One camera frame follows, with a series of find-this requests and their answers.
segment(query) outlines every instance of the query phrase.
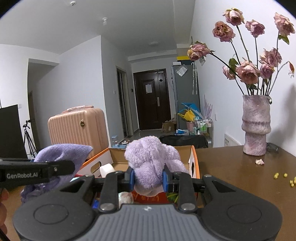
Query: purple knit fabric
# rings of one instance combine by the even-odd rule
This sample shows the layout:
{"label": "purple knit fabric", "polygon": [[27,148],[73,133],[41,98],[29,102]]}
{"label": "purple knit fabric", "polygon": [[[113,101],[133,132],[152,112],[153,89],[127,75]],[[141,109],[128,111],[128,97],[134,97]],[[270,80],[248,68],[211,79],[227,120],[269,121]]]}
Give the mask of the purple knit fabric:
{"label": "purple knit fabric", "polygon": [[127,145],[124,154],[128,164],[135,171],[137,193],[155,196],[163,192],[163,168],[166,164],[171,172],[186,172],[178,151],[162,144],[157,137],[149,136]]}
{"label": "purple knit fabric", "polygon": [[22,203],[27,202],[32,197],[42,195],[58,186],[70,182],[79,171],[92,149],[91,146],[78,144],[56,144],[42,149],[36,156],[34,162],[70,160],[75,164],[75,171],[71,175],[52,177],[48,183],[25,186],[24,190],[21,192]]}

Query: finger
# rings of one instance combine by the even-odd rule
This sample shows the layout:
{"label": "finger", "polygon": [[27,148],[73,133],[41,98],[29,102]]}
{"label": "finger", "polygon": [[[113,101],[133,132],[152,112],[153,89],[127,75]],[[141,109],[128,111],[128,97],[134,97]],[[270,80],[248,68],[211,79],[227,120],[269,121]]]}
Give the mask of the finger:
{"label": "finger", "polygon": [[7,200],[8,196],[9,196],[8,191],[5,188],[3,188],[2,193],[1,193],[0,201],[2,202],[2,201]]}
{"label": "finger", "polygon": [[0,227],[0,229],[1,229],[5,234],[7,234],[7,227],[6,227],[5,224],[3,224],[3,225]]}
{"label": "finger", "polygon": [[7,216],[7,210],[3,203],[0,203],[0,227],[4,224]]}

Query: pink ceramic vase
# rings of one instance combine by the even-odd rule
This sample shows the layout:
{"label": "pink ceramic vase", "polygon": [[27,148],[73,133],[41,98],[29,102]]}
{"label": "pink ceramic vase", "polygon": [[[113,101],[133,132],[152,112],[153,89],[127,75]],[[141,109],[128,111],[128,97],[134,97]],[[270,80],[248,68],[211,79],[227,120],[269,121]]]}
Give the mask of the pink ceramic vase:
{"label": "pink ceramic vase", "polygon": [[271,132],[269,99],[264,95],[243,95],[243,99],[244,153],[262,156],[266,152],[266,134]]}

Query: refrigerator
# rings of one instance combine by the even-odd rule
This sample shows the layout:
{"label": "refrigerator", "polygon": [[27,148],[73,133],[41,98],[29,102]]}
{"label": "refrigerator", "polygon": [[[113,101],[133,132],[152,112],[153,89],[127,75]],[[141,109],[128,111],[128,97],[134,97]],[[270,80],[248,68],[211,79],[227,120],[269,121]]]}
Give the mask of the refrigerator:
{"label": "refrigerator", "polygon": [[[197,82],[197,95],[196,87],[194,88],[194,94],[192,94],[192,82],[193,82],[193,65],[186,65],[188,69],[183,76],[180,76],[177,71],[181,65],[173,65],[171,67],[172,76],[173,76],[173,87],[174,87],[174,96],[175,96],[175,108],[176,113],[184,109],[185,106],[182,103],[195,103],[196,106],[200,109],[200,92]],[[178,129],[187,129],[186,121],[177,115],[177,128]]]}

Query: metal bolt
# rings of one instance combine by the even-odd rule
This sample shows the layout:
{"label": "metal bolt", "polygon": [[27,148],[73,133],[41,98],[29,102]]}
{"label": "metal bolt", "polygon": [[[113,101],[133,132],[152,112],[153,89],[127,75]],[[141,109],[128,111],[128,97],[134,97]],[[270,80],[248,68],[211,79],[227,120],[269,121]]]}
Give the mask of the metal bolt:
{"label": "metal bolt", "polygon": [[195,205],[193,203],[183,203],[181,205],[181,209],[184,211],[192,211],[195,209]]}
{"label": "metal bolt", "polygon": [[115,209],[115,205],[113,203],[103,203],[100,205],[100,209],[103,211],[111,211],[113,209]]}

